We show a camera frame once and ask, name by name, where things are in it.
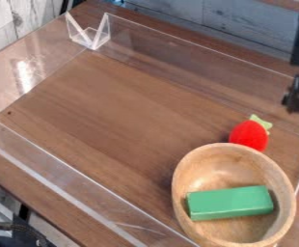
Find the red plush strawberry toy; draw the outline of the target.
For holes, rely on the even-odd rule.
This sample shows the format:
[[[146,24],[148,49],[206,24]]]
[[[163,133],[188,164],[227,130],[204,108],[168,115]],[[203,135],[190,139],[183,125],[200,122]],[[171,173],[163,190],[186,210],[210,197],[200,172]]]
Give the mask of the red plush strawberry toy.
[[[230,132],[228,142],[263,151],[268,146],[272,127],[272,123],[251,114],[248,119],[234,127]]]

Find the brown wooden bowl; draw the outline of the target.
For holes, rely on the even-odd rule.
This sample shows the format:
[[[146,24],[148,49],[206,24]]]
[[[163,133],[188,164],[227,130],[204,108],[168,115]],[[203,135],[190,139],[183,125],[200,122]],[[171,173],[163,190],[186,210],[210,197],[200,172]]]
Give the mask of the brown wooden bowl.
[[[195,222],[186,196],[190,192],[264,185],[274,201],[267,215]],[[171,200],[180,228],[202,247],[274,247],[295,218],[291,181],[279,164],[263,152],[242,145],[204,145],[179,161],[171,180]]]

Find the green rectangular block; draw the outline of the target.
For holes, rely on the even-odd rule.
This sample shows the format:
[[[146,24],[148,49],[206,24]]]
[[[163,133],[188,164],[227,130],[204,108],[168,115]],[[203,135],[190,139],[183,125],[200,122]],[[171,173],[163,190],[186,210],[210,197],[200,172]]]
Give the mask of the green rectangular block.
[[[264,185],[188,192],[186,204],[192,221],[262,215],[275,208]]]

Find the clear acrylic corner bracket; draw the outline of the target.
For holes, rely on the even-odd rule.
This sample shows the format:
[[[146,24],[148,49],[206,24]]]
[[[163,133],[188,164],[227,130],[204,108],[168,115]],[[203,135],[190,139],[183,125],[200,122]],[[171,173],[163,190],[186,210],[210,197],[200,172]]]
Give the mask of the clear acrylic corner bracket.
[[[108,14],[103,15],[99,27],[82,28],[71,13],[64,15],[70,39],[91,50],[99,48],[111,40]]]

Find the black metal clamp stand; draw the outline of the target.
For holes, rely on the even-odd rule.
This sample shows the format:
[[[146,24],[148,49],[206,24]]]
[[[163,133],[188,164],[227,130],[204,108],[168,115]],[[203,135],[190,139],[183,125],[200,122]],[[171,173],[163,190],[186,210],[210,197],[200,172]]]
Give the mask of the black metal clamp stand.
[[[56,247],[13,213],[0,211],[0,247]]]

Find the clear acrylic front wall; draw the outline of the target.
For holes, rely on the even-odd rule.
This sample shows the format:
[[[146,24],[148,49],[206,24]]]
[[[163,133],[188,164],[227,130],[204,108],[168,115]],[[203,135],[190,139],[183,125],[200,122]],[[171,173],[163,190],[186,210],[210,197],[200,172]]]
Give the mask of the clear acrylic front wall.
[[[199,247],[1,123],[0,186],[82,247]]]

